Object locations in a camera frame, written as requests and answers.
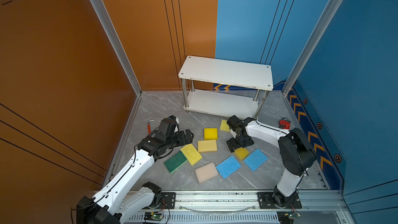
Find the bright yellow foam sponge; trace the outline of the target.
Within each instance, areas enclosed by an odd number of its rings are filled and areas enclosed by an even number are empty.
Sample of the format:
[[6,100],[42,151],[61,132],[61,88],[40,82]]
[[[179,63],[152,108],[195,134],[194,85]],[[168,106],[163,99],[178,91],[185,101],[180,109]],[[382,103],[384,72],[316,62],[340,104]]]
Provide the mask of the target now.
[[217,140],[218,129],[217,128],[205,128],[204,129],[204,140]]

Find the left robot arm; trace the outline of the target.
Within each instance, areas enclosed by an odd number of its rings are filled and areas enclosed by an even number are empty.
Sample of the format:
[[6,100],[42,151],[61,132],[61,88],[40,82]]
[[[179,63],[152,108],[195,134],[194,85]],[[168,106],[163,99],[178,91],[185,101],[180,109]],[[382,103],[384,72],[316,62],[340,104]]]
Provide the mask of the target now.
[[83,197],[70,211],[74,224],[123,224],[133,214],[145,207],[157,207],[162,189],[147,182],[138,192],[127,194],[140,177],[160,159],[168,156],[175,147],[189,145],[194,134],[179,128],[175,116],[164,118],[159,127],[151,131],[134,148],[134,155],[121,171],[93,197]]

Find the golden yellow sponge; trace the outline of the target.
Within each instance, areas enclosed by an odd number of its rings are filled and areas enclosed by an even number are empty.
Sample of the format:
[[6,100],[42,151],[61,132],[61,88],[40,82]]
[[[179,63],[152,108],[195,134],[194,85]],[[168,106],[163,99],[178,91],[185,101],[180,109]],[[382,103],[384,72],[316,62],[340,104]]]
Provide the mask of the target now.
[[238,148],[234,151],[234,154],[240,161],[243,161],[249,156],[250,152],[246,148]]

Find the pale yellow orange-backed sponge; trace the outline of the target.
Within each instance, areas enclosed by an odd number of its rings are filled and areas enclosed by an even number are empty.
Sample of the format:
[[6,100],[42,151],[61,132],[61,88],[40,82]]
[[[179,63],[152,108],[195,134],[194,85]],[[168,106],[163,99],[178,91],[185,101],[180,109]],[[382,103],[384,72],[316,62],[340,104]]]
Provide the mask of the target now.
[[203,140],[198,141],[198,152],[205,153],[205,152],[217,152],[217,140]]

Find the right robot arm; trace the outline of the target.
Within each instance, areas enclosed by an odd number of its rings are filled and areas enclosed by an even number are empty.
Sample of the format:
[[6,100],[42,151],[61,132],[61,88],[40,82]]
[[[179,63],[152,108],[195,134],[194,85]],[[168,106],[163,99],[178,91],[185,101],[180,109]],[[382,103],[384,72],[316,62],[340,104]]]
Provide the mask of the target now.
[[306,170],[316,161],[316,152],[306,141],[304,132],[299,128],[286,130],[272,127],[251,117],[241,120],[235,115],[228,119],[227,125],[233,135],[227,141],[230,152],[252,146],[254,138],[279,149],[285,169],[272,195],[258,195],[260,206],[301,208],[297,187]]

